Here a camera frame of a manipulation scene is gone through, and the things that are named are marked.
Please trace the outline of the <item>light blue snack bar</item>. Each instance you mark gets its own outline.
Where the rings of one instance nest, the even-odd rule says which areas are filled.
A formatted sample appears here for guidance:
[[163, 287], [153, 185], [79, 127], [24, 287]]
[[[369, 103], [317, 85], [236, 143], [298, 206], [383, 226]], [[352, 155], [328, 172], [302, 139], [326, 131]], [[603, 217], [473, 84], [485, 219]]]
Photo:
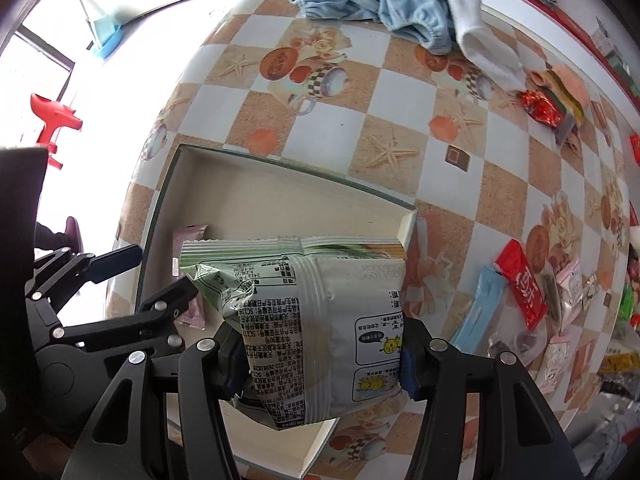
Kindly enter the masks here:
[[480, 271], [468, 315], [450, 340], [459, 351], [476, 352], [499, 307], [506, 284], [508, 281], [494, 269], [484, 266]]

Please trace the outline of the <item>silver grey snack bar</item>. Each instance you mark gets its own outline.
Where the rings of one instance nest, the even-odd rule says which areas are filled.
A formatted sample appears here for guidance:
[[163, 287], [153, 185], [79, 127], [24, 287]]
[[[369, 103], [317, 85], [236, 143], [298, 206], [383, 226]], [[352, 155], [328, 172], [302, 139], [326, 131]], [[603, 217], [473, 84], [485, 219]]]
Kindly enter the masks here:
[[562, 309], [558, 285], [555, 278], [549, 273], [543, 273], [540, 276], [542, 288], [544, 289], [544, 300], [548, 306], [548, 313], [556, 327], [561, 325]]

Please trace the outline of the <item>green white snack bag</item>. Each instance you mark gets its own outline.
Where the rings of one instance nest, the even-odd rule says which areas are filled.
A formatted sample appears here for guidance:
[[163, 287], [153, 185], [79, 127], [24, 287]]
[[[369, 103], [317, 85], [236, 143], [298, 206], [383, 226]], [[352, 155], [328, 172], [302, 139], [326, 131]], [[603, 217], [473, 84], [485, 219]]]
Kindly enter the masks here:
[[285, 430], [398, 393], [406, 258], [396, 238], [184, 243], [180, 270], [243, 339], [250, 378], [233, 406]]

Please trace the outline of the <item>colourful cartoon candy packet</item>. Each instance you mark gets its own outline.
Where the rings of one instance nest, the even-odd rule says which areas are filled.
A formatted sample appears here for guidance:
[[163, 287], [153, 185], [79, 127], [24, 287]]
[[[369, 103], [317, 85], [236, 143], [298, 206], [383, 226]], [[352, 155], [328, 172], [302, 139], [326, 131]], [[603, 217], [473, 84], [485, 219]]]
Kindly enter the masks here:
[[582, 300], [585, 301], [586, 304], [592, 300], [596, 293], [600, 288], [599, 280], [597, 274], [593, 273], [586, 278], [584, 283], [584, 294], [582, 295]]

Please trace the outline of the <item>red snack bar wrapper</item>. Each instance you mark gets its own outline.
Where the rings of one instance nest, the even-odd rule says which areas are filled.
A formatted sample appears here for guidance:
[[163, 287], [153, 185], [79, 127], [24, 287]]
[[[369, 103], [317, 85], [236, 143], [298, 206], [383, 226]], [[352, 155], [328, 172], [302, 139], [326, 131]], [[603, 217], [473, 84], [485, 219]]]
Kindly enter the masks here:
[[508, 281], [511, 292], [531, 332], [547, 314], [548, 307], [517, 240], [509, 240], [495, 261], [497, 271]]

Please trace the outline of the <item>pink crispy cranberry packet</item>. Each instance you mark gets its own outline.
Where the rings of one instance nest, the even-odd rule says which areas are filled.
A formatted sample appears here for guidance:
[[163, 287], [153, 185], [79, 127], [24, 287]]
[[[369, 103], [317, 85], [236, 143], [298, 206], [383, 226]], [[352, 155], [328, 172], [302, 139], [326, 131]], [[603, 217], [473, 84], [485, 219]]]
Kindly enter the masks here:
[[555, 392], [565, 370], [571, 343], [570, 334], [556, 335], [550, 339], [535, 380], [544, 396]]

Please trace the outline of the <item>clear bag brown snack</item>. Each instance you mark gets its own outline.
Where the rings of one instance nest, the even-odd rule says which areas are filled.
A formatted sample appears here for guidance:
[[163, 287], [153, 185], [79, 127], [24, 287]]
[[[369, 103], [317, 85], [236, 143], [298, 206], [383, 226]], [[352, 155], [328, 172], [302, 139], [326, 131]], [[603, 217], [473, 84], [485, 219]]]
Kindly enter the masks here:
[[495, 358], [503, 351], [510, 351], [524, 366], [529, 366], [544, 353], [547, 344], [545, 320], [530, 330], [520, 308], [504, 304], [489, 329], [486, 352], [490, 358]]

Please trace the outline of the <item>yellow snack bag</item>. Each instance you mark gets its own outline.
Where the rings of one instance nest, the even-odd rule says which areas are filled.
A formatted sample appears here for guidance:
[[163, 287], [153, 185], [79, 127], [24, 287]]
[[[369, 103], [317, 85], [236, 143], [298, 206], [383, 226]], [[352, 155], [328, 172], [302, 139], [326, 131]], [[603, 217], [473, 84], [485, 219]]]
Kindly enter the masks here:
[[616, 374], [634, 372], [640, 368], [640, 358], [637, 351], [609, 354], [603, 358], [599, 368], [600, 374]]

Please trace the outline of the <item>shallow green-rimmed cardboard tray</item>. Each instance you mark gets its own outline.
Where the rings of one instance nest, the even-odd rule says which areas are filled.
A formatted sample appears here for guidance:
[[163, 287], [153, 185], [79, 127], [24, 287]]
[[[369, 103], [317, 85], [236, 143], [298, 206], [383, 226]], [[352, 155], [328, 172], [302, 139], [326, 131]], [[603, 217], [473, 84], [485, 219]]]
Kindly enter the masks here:
[[[152, 206], [136, 307], [172, 281], [172, 233], [208, 224], [214, 240], [279, 236], [397, 237], [408, 247], [416, 213], [393, 197], [245, 154], [181, 144], [160, 174]], [[328, 442], [337, 419], [276, 431], [227, 402], [221, 411], [234, 457], [247, 472], [303, 479]]]

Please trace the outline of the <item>red plastic stool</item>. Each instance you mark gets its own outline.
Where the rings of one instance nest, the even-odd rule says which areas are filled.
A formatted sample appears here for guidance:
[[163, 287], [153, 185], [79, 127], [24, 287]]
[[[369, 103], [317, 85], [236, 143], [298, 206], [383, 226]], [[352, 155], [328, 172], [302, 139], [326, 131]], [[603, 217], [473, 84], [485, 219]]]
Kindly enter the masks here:
[[76, 115], [76, 110], [58, 101], [52, 101], [37, 93], [30, 95], [30, 108], [32, 112], [43, 122], [37, 143], [48, 150], [48, 164], [61, 170], [62, 162], [58, 162], [54, 155], [58, 152], [58, 146], [54, 142], [54, 136], [61, 128], [80, 130], [84, 124]]

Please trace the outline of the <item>blue dustpan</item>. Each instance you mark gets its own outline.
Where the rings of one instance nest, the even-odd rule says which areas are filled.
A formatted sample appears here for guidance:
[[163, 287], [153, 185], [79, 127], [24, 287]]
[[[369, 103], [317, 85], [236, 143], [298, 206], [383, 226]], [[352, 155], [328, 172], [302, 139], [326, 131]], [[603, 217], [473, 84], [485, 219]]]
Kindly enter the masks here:
[[92, 53], [105, 60], [122, 42], [122, 25], [111, 15], [105, 15], [92, 21], [90, 27], [93, 33]]

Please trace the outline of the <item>small red foil packet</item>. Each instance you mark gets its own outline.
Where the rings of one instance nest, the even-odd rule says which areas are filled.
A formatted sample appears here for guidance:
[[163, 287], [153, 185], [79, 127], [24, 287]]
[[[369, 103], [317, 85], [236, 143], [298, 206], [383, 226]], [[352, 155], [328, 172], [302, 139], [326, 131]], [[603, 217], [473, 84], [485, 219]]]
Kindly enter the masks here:
[[556, 128], [565, 117], [563, 105], [543, 91], [518, 92], [518, 100], [530, 118], [550, 128]]

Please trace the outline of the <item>white cloth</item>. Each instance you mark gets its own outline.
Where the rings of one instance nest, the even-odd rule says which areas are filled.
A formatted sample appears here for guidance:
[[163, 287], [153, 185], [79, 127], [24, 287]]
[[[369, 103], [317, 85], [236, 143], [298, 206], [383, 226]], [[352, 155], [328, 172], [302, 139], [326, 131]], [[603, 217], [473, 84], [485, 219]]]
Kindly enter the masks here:
[[484, 23], [482, 0], [447, 2], [462, 54], [504, 92], [524, 92], [526, 73], [520, 58]]

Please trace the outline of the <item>light blue cloth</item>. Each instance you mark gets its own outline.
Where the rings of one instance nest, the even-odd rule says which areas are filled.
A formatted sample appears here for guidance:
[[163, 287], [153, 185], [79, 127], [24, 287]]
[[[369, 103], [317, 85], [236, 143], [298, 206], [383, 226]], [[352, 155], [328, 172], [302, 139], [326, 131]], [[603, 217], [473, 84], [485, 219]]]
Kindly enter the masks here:
[[307, 20], [371, 21], [436, 55], [454, 46], [448, 0], [288, 0]]

